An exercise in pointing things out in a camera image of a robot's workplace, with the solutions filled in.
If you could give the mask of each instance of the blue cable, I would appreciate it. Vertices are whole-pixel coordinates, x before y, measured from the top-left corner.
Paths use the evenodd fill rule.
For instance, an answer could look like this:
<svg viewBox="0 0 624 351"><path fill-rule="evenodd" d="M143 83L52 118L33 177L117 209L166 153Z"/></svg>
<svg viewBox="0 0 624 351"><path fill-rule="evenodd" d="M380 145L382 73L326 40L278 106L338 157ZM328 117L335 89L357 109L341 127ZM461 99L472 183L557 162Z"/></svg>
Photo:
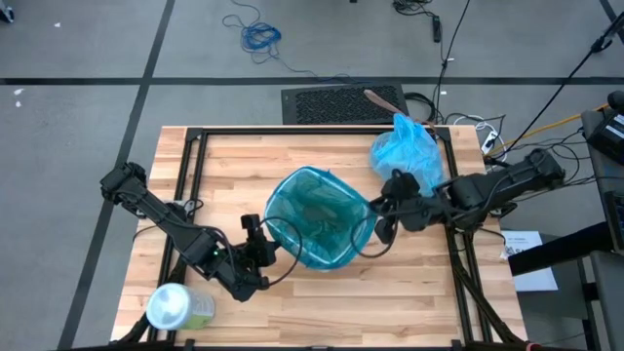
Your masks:
<svg viewBox="0 0 624 351"><path fill-rule="evenodd" d="M253 9L256 12L256 18L249 25L245 25L241 17L238 15L227 15L221 20L221 23L225 27L241 28L241 49L250 54L253 63L263 64L270 59L274 59L281 63L289 71L293 73L310 74L319 82L327 82L332 79L343 77L350 79L354 84L366 83L359 82L346 73L338 73L330 78L321 78L318 74L309 69L294 69L290 67L282 60L282 58L280 58L280 51L277 47L278 42L282 40L282 32L271 24L260 21L261 13L256 6L241 4L236 0L230 0L230 2L240 7ZM234 19L235 21L226 23L229 19Z"/></svg>

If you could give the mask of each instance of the white paper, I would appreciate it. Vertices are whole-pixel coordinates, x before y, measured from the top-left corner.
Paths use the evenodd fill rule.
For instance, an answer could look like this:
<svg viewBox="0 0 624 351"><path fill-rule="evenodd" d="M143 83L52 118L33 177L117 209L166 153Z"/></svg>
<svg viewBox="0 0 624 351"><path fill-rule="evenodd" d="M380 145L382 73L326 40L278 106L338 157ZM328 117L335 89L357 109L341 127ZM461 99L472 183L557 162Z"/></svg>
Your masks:
<svg viewBox="0 0 624 351"><path fill-rule="evenodd" d="M502 234L507 243L505 244L505 253L502 253L501 257L505 256L506 258L506 256L542 245L542 238L536 231L503 230ZM559 289L551 268L514 277L514 284L516 285L516 292L552 292Z"/></svg>

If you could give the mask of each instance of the black grate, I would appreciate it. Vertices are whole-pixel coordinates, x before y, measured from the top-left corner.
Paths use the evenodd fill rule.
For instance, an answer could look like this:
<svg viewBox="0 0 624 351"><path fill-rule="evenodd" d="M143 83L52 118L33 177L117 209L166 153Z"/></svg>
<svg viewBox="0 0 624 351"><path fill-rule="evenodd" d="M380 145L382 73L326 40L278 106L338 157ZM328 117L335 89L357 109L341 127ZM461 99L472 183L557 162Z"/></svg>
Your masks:
<svg viewBox="0 0 624 351"><path fill-rule="evenodd" d="M385 124L393 113L364 95L370 89L408 113L400 85L365 84L282 91L282 115L286 125Z"/></svg>

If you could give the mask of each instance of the wooden table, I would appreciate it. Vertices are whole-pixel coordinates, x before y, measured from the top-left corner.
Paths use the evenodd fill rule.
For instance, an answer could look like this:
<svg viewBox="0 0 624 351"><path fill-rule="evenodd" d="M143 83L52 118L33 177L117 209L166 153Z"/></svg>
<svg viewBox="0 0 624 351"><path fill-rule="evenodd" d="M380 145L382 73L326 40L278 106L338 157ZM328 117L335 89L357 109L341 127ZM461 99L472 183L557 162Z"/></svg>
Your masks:
<svg viewBox="0 0 624 351"><path fill-rule="evenodd" d="M174 198L185 133L185 127L162 130L148 183L161 199ZM458 172L483 172L474 128L453 126L450 134ZM210 136L199 193L206 206L196 214L195 223L219 227L231 243L242 242L246 233L240 216L263 214L266 200L280 180L305 165L330 169L372 199L381 187L381 179L369 166L374 138ZM189 196L196 150L197 145L191 152L183 199ZM138 229L151 224L142 220ZM499 230L493 219L487 221L486 228ZM165 234L159 229L136 238L112 339L123 336L142 315L157 286L164 243ZM517 336L527 338L509 265L500 258L502 239L479 232L474 246L487 299ZM373 235L366 251L380 248ZM293 257L279 250L277 263L263 273L273 280L292 263ZM216 281L207 282L190 269L185 284L210 292L216 315L207 329L179 331L179 344L194 338L198 345L227 346L448 346L451 339L462 338L442 225L422 232L400 227L395 246L385 256L356 257L348 266L329 273L297 266L284 282L256 292L244 303L232 299ZM476 306L466 294L475 338L480 339Z"/></svg>

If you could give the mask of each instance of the gray floor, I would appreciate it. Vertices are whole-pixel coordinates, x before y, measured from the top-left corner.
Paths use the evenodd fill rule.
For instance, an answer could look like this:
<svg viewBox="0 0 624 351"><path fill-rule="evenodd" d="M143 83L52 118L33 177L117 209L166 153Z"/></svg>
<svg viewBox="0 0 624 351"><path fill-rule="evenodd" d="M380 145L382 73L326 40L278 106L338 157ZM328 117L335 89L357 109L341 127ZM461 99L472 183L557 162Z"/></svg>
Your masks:
<svg viewBox="0 0 624 351"><path fill-rule="evenodd" d="M394 13L390 0L257 0L263 20L283 31L282 58L320 75L433 77L440 48L430 20ZM0 25L1 78L139 78L165 0L14 0L17 21ZM445 46L463 2L434 0ZM611 0L615 11L624 0ZM156 77L295 77L282 64L255 65L238 31L221 18L253 17L225 1L176 0ZM598 0L474 0L459 31L448 77L564 77L608 25ZM624 76L616 41L591 58L581 77ZM99 179L113 166L138 86L0 86L0 339L4 350L54 349L94 235L102 205ZM163 125L276 125L280 91L299 86L152 86L130 160L149 169ZM25 88L19 95L14 90ZM404 85L430 95L432 85ZM537 126L604 103L620 87L565 88ZM502 135L515 137L554 92L551 85L444 85L443 113L506 113ZM410 102L411 115L427 113ZM566 136L570 123L532 139ZM574 147L587 155L584 145ZM519 160L525 151L510 154ZM574 162L562 161L573 171ZM581 161L581 176L592 173ZM565 235L603 219L595 185L572 187L520 204L504 227ZM108 340L128 264L136 220L115 210L74 346ZM577 320L525 308L539 342L580 332ZM561 346L585 347L582 337Z"/></svg>

